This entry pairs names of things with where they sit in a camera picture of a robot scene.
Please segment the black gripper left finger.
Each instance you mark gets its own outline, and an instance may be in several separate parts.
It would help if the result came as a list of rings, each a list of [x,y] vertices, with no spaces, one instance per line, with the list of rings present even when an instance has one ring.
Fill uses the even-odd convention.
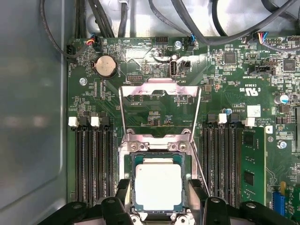
[[[132,225],[129,215],[131,180],[121,179],[114,197],[89,208],[85,202],[70,202],[48,216],[41,225]]]

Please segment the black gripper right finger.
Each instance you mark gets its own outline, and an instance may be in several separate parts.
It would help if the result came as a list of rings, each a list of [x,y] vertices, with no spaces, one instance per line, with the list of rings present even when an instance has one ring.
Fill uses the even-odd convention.
[[[264,205],[248,201],[238,208],[218,197],[209,197],[199,180],[188,181],[188,207],[196,225],[296,225]]]

